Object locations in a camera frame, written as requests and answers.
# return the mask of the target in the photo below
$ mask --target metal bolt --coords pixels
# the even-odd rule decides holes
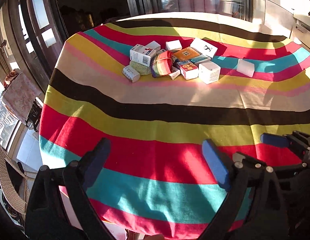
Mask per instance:
[[[234,166],[238,169],[241,169],[243,167],[243,164],[241,162],[235,162]]]
[[[47,165],[42,165],[41,167],[40,167],[40,170],[41,171],[45,171],[45,170],[47,170],[49,167],[47,166]]]
[[[78,166],[78,161],[71,161],[69,164],[71,167],[75,168]]]
[[[271,166],[267,166],[266,167],[266,171],[269,172],[269,173],[272,173],[274,170]]]

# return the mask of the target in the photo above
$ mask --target rainbow striped pouch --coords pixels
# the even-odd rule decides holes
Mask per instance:
[[[172,72],[172,53],[168,50],[154,57],[151,72],[154,78],[168,75]]]

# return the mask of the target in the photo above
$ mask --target black stripe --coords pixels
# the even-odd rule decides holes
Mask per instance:
[[[114,118],[210,125],[289,125],[310,123],[305,112],[269,111],[241,108],[176,106],[169,104],[124,104],[97,89],[71,81],[55,68],[50,85],[64,96],[86,101]]]
[[[194,28],[217,33],[224,33],[231,36],[239,37],[246,40],[260,42],[281,42],[286,39],[285,36],[269,35],[264,33],[253,33],[237,27],[207,22],[202,20],[181,19],[181,18],[150,18],[150,19],[135,19],[113,22],[113,24],[122,28],[138,28],[138,27],[185,27]]]

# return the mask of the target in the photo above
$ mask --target striped tablecloth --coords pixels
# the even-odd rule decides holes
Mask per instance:
[[[195,38],[218,47],[218,82],[142,76],[122,69],[136,44]],[[236,72],[254,63],[253,78]],[[212,220],[226,193],[214,180],[201,143],[249,154],[268,165],[299,159],[260,143],[263,132],[310,133],[310,53],[284,36],[203,20],[130,19],[68,39],[48,87],[40,124],[44,164],[63,167],[107,137],[112,150],[87,194],[102,219],[130,230],[193,239]],[[249,191],[233,227],[249,208]]]

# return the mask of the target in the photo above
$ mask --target mustard yellow stripe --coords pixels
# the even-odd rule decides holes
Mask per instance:
[[[108,24],[107,27],[126,34],[136,35],[136,36],[146,36],[146,35],[163,35],[163,36],[182,36],[190,38],[200,38],[206,40],[212,40],[217,42],[222,42],[226,44],[231,44],[235,46],[241,46],[245,48],[253,49],[278,49],[286,46],[291,42],[290,39],[285,39],[281,42],[260,42],[246,40],[243,38],[234,37],[224,33],[217,33],[207,30],[200,30],[194,28],[185,27],[137,27],[137,28],[122,28],[114,24]]]
[[[211,138],[218,146],[234,146],[258,144],[263,132],[282,135],[300,130],[310,133],[310,124],[201,125],[118,119],[110,117],[88,102],[70,99],[51,86],[48,86],[45,104],[60,114],[81,118],[106,134],[145,141],[201,144],[204,139]]]
[[[119,76],[122,76],[123,65],[120,64],[117,60],[112,58],[109,54],[104,52],[100,47],[87,40],[81,35],[74,35],[68,41],[69,44],[74,46],[76,49],[84,53],[88,58],[92,59],[95,63],[99,65],[102,69],[106,69],[115,73]],[[58,66],[57,68],[62,70],[63,67],[69,66]],[[310,76],[310,67],[307,69],[308,75]],[[183,77],[180,75],[177,77],[177,80],[183,80]],[[138,82],[172,82],[170,79],[166,78],[153,78],[151,75],[141,76]],[[200,83],[199,79],[188,80],[187,82]],[[233,84],[238,86],[251,86],[258,87],[264,89],[272,89],[278,91],[290,91],[296,88],[299,88],[310,82],[310,79],[306,75],[306,71],[299,73],[298,75],[283,80],[280,82],[271,82],[265,80],[258,80],[252,78],[244,78],[244,77],[234,77],[228,75],[220,75],[220,79],[218,81],[220,84]]]

